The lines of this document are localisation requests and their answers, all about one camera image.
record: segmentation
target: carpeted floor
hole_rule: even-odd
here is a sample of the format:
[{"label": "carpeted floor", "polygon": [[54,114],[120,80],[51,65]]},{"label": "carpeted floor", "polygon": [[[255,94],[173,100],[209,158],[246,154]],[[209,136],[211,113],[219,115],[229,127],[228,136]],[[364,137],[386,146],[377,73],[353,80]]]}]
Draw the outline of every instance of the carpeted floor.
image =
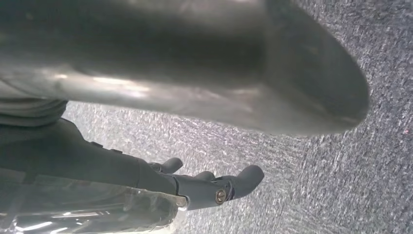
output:
[{"label": "carpeted floor", "polygon": [[65,117],[107,148],[147,161],[180,157],[181,173],[236,174],[248,164],[262,166],[266,178],[254,194],[187,213],[180,234],[413,233],[413,3],[300,5],[343,43],[369,80],[372,108],[353,131],[268,136],[75,102]]}]

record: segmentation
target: screw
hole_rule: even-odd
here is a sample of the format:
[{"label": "screw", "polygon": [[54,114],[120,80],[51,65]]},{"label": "screw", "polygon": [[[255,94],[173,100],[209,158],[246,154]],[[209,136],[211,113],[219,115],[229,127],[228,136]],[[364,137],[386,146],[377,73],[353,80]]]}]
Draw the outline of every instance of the screw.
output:
[{"label": "screw", "polygon": [[226,192],[223,189],[220,189],[217,191],[215,195],[215,201],[217,202],[218,205],[221,205],[225,202],[226,200]]}]

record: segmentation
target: gray carpet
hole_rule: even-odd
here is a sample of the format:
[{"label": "gray carpet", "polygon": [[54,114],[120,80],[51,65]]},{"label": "gray carpet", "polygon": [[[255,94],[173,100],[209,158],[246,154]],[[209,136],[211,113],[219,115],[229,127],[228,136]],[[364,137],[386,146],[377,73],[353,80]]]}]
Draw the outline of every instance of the gray carpet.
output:
[{"label": "gray carpet", "polygon": [[107,148],[147,161],[180,157],[181,173],[262,166],[266,178],[254,194],[187,213],[180,234],[413,233],[413,3],[323,2],[300,5],[358,60],[371,86],[370,114],[353,131],[268,136],[75,102],[65,117]]}]

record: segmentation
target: black plastic part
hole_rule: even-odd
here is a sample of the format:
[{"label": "black plastic part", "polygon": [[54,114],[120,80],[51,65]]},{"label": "black plastic part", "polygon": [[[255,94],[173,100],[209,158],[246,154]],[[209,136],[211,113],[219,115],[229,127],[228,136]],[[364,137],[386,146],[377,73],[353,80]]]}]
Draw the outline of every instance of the black plastic part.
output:
[{"label": "black plastic part", "polygon": [[218,184],[230,182],[233,191],[228,195],[228,200],[238,199],[250,194],[264,179],[264,172],[259,166],[251,165],[245,168],[238,176],[226,175],[216,178]]},{"label": "black plastic part", "polygon": [[147,162],[85,141],[64,119],[35,128],[0,125],[0,168],[176,194]]},{"label": "black plastic part", "polygon": [[213,181],[215,179],[215,175],[212,172],[204,171],[195,176],[197,179],[205,180],[205,181]]},{"label": "black plastic part", "polygon": [[176,180],[177,195],[185,196],[188,201],[187,210],[197,210],[219,206],[216,202],[216,193],[224,187],[209,181],[200,180],[186,175],[165,175]]},{"label": "black plastic part", "polygon": [[187,175],[165,175],[176,181],[177,195],[185,196],[188,210],[219,206],[217,193],[225,191],[225,200],[238,199],[252,193],[264,179],[264,173],[256,165],[245,168],[238,176],[226,175],[216,179],[211,172],[203,172],[195,177]]}]

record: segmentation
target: clear plastic wrap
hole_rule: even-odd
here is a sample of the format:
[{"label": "clear plastic wrap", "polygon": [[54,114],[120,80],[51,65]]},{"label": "clear plastic wrap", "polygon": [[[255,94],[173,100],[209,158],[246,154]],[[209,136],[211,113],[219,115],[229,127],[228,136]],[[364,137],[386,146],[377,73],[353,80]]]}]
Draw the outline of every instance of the clear plastic wrap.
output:
[{"label": "clear plastic wrap", "polygon": [[0,169],[0,233],[171,234],[184,197]]}]

